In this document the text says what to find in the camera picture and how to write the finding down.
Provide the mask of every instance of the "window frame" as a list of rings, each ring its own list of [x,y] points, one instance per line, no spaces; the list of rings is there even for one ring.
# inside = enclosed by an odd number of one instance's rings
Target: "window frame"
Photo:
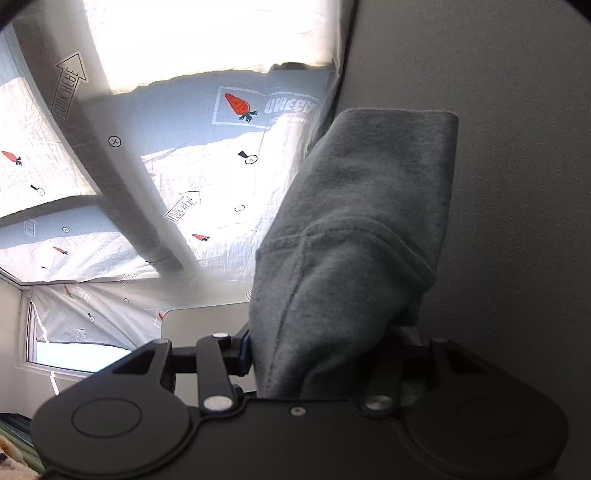
[[[84,372],[81,370],[70,370],[67,368],[50,367],[48,365],[36,364],[29,360],[31,350],[35,358],[35,347],[36,342],[31,342],[34,337],[35,329],[31,327],[31,319],[33,312],[33,300],[31,298],[31,290],[29,288],[21,287],[21,308],[19,313],[19,335],[18,335],[18,358],[16,368],[25,370],[38,375],[46,377],[59,378],[61,380],[68,380],[78,382],[83,380],[90,375],[91,372]]]

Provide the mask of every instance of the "black circle symbol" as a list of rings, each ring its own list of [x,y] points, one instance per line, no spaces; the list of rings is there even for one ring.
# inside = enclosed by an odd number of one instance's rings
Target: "black circle symbol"
[[[111,147],[120,147],[121,146],[121,139],[119,137],[117,137],[117,135],[111,135],[109,137],[109,145]]]

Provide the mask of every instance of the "blue part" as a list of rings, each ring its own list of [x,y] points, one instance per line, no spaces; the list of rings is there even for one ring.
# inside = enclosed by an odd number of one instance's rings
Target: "blue part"
[[[243,377],[251,369],[252,365],[252,351],[251,351],[251,335],[247,333],[242,339],[240,347],[240,354],[238,355],[238,365],[240,366],[240,376]]]

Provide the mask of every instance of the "printed arrow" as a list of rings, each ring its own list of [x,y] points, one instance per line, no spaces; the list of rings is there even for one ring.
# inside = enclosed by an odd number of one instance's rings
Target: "printed arrow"
[[[88,82],[86,72],[84,69],[84,62],[80,52],[77,51],[74,55],[62,60],[56,65],[61,69],[60,77],[57,79],[56,92],[53,95],[51,103],[51,113],[56,118],[65,120],[78,82]]]

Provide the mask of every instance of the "window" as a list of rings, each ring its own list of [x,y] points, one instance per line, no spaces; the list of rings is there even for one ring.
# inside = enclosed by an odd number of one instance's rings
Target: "window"
[[[51,343],[47,340],[44,327],[35,313],[35,305],[28,306],[27,361],[48,367],[98,372],[98,370],[123,358],[130,350],[110,345],[86,343],[83,332],[79,332],[73,343]]]

